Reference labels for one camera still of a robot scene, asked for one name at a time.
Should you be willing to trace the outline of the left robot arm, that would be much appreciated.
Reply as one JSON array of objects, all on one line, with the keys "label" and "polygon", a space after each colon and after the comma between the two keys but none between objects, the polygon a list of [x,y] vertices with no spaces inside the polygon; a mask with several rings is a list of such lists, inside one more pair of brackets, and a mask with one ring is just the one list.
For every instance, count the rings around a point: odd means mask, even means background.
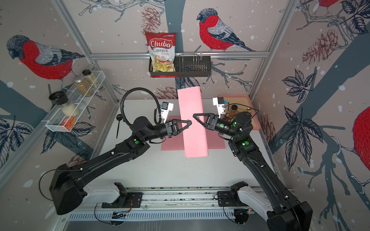
[{"label": "left robot arm", "polygon": [[76,209],[88,194],[84,191],[88,183],[144,154],[150,148],[149,141],[177,136],[191,124],[190,120],[173,119],[154,126],[146,117],[140,116],[130,125],[132,135],[112,150],[73,167],[59,166],[49,187],[56,213],[64,215]]}]

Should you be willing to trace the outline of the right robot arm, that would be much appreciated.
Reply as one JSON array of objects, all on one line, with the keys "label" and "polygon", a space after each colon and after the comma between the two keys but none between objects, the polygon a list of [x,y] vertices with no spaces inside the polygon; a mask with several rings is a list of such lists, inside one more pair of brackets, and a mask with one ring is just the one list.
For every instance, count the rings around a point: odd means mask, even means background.
[{"label": "right robot arm", "polygon": [[256,178],[266,196],[255,193],[245,182],[231,186],[231,194],[251,207],[266,222],[271,231],[308,231],[313,215],[311,206],[300,202],[280,181],[266,163],[250,132],[253,129],[249,112],[237,113],[225,120],[213,113],[194,114],[204,128],[230,136],[228,142],[233,156],[237,157]]}]

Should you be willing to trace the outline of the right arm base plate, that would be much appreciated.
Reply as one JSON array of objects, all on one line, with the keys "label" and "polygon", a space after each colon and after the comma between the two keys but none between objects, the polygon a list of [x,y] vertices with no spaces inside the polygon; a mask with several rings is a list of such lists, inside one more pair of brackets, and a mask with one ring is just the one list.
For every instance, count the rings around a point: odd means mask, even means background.
[{"label": "right arm base plate", "polygon": [[219,207],[249,207],[249,205],[242,203],[236,197],[234,198],[230,191],[218,191],[216,199]]}]

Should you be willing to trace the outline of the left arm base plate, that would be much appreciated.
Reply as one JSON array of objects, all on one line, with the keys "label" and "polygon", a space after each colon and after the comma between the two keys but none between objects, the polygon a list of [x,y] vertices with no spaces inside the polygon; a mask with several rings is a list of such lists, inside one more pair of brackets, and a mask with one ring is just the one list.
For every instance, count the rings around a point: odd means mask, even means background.
[{"label": "left arm base plate", "polygon": [[134,192],[120,195],[112,203],[102,203],[102,208],[139,208],[141,206],[143,193]]}]

